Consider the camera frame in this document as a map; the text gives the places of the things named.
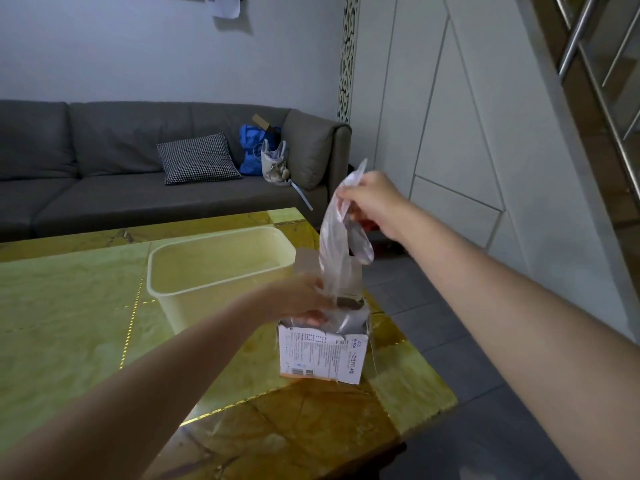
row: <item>hand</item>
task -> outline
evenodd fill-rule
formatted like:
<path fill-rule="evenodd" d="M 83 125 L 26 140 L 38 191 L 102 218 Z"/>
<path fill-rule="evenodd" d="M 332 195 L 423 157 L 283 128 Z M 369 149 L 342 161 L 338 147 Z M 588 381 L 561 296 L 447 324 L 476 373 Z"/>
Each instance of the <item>hand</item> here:
<path fill-rule="evenodd" d="M 399 240 L 394 217 L 399 208 L 410 203 L 384 173 L 365 173 L 357 187 L 339 187 L 336 194 L 338 205 L 342 200 L 351 201 L 352 219 L 372 220 L 389 239 Z"/>
<path fill-rule="evenodd" d="M 335 308 L 332 298 L 323 295 L 323 282 L 312 274 L 297 274 L 290 278 L 274 281 L 261 287 L 260 293 L 268 320 L 282 318 L 302 318 L 309 325 L 319 326 L 326 318 L 321 310 Z"/>

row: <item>container rim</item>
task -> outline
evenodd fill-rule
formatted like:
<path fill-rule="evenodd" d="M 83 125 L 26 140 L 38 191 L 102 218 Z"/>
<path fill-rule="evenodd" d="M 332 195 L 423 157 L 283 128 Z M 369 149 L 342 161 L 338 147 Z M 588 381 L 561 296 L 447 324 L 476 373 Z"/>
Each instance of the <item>container rim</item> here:
<path fill-rule="evenodd" d="M 233 234 L 233 233 L 238 233 L 238 232 L 249 232 L 252 230 L 256 230 L 256 229 L 273 229 L 274 231 L 276 231 L 277 234 L 280 234 L 285 240 L 286 240 L 286 246 L 290 247 L 291 249 L 293 249 L 293 254 L 295 256 L 296 254 L 296 248 L 294 247 L 294 245 L 291 243 L 290 240 L 288 240 L 287 236 L 284 235 L 283 231 L 281 231 L 280 229 L 278 229 L 275 225 L 264 225 L 264 226 L 255 226 L 255 227 L 245 227 L 242 229 L 231 229 L 231 230 L 225 230 L 225 231 L 220 231 L 220 232 L 213 232 L 210 233 L 208 235 L 204 235 L 204 236 L 200 236 L 200 237 L 194 237 L 193 239 L 189 239 L 188 237 L 185 238 L 185 240 L 183 241 L 178 241 L 178 242 L 169 242 L 167 244 L 163 244 L 162 246 L 154 249 L 153 251 L 151 251 L 151 253 L 149 254 L 149 257 L 147 258 L 147 291 L 148 293 L 156 298 L 165 298 L 167 296 L 174 296 L 174 295 L 178 295 L 178 294 L 182 294 L 182 293 L 187 293 L 190 291 L 196 291 L 196 290 L 200 290 L 209 286 L 212 286 L 213 284 L 219 285 L 222 283 L 228 283 L 228 282 L 232 282 L 235 280 L 239 280 L 241 278 L 246 278 L 247 276 L 254 276 L 256 274 L 262 274 L 262 273 L 268 273 L 269 271 L 273 271 L 274 269 L 280 269 L 283 268 L 285 266 L 274 266 L 274 267 L 270 267 L 268 269 L 263 269 L 262 271 L 255 271 L 254 273 L 248 273 L 248 274 L 243 274 L 242 276 L 236 276 L 235 278 L 228 278 L 226 280 L 222 280 L 222 281 L 218 281 L 215 283 L 208 283 L 206 285 L 200 285 L 200 286 L 196 286 L 193 288 L 187 288 L 181 291 L 173 291 L 171 293 L 160 293 L 158 291 L 153 290 L 153 288 L 151 288 L 151 279 L 149 279 L 151 277 L 151 265 L 153 263 L 153 256 L 156 252 L 158 252 L 159 250 L 166 248 L 167 246 L 174 246 L 176 244 L 181 244 L 183 242 L 186 241 L 199 241 L 201 239 L 208 239 L 210 237 L 213 237 L 215 235 L 224 235 L 224 234 Z"/>

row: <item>person's right arm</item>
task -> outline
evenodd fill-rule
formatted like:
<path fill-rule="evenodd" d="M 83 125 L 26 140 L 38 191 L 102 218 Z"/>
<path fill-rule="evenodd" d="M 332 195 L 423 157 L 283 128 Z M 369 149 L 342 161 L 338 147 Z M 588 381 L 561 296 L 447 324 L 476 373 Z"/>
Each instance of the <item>person's right arm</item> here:
<path fill-rule="evenodd" d="M 640 347 L 487 256 L 384 174 L 339 196 L 405 247 L 581 478 L 638 478 Z"/>

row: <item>blue bag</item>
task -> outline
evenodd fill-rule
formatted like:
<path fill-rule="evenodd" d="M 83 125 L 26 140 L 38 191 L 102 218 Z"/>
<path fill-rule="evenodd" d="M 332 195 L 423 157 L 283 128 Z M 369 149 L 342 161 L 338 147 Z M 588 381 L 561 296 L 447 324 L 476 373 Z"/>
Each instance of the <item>blue bag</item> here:
<path fill-rule="evenodd" d="M 281 132 L 280 127 L 275 127 L 278 133 Z M 267 132 L 262 128 L 251 125 L 242 125 L 240 127 L 240 145 L 244 149 L 244 161 L 240 165 L 240 173 L 242 175 L 262 176 L 262 142 L 269 142 L 269 150 L 273 151 L 278 147 L 276 135 Z"/>

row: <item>sofa armrest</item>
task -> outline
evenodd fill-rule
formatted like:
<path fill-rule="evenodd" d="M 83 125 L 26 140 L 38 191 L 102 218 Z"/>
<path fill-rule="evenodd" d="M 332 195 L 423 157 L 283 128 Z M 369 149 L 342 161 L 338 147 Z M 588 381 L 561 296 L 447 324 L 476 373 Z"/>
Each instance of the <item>sofa armrest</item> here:
<path fill-rule="evenodd" d="M 347 175 L 351 128 L 292 109 L 282 125 L 282 138 L 289 149 L 291 179 L 307 191 L 324 182 L 331 196 Z"/>

